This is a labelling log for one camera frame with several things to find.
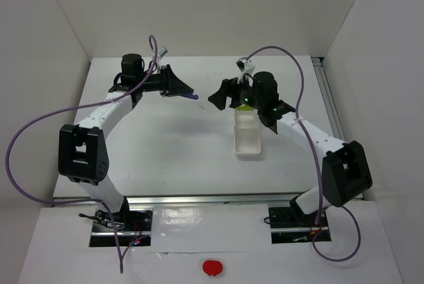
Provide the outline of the purple lego brick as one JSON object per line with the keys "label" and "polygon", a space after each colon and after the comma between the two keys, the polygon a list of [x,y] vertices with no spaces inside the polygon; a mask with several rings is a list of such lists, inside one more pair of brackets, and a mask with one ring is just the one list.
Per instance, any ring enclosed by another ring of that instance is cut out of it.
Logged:
{"label": "purple lego brick", "polygon": [[182,97],[185,97],[187,99],[193,99],[193,100],[198,100],[199,99],[199,96],[198,95],[191,94],[191,93],[189,93],[189,94],[183,94]]}

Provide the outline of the green lego brick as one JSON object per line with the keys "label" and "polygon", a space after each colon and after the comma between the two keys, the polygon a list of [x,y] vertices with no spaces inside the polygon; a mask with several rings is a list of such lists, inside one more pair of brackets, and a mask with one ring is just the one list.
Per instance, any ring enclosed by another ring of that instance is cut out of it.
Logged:
{"label": "green lego brick", "polygon": [[236,108],[237,111],[254,111],[252,107],[249,107],[248,105],[242,105]]}

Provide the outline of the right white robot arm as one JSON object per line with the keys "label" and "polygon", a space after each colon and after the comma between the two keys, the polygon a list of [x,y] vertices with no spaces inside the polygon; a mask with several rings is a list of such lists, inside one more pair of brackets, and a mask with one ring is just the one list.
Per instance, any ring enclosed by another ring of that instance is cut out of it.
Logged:
{"label": "right white robot arm", "polygon": [[290,201],[290,215],[298,223],[311,222],[328,207],[341,207],[368,190],[372,178],[362,145],[335,138],[296,114],[296,109],[280,99],[274,76],[267,71],[244,81],[224,79],[208,98],[219,110],[247,105],[260,122],[305,150],[318,163],[319,182]]}

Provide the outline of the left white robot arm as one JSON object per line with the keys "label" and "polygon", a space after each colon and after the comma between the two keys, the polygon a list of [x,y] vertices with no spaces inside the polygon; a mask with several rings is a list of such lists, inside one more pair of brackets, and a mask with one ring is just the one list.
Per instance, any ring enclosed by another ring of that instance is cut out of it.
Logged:
{"label": "left white robot arm", "polygon": [[98,201],[95,219],[104,225],[126,225],[133,219],[127,198],[108,176],[106,139],[146,92],[195,97],[194,90],[169,65],[161,65],[160,59],[145,63],[139,54],[125,54],[104,104],[77,124],[65,124],[59,132],[58,171]]}

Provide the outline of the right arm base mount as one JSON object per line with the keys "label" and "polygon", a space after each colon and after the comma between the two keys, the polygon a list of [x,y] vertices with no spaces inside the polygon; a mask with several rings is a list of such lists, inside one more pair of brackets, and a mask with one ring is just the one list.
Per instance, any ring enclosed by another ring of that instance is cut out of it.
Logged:
{"label": "right arm base mount", "polygon": [[331,233],[326,214],[321,216],[319,225],[315,224],[315,215],[296,220],[289,207],[269,207],[268,216],[263,222],[270,227],[272,244],[298,244],[312,242],[330,242]]}

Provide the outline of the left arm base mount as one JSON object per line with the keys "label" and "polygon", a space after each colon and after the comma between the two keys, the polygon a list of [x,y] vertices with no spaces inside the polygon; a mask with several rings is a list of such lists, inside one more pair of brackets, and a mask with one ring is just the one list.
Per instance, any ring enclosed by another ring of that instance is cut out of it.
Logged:
{"label": "left arm base mount", "polygon": [[[151,245],[152,210],[131,211],[129,221],[116,222],[117,238],[120,247],[132,244],[135,247],[147,247]],[[115,246],[115,235],[109,217],[103,213],[95,213],[89,216],[79,213],[80,218],[92,221],[89,247],[106,248]]]}

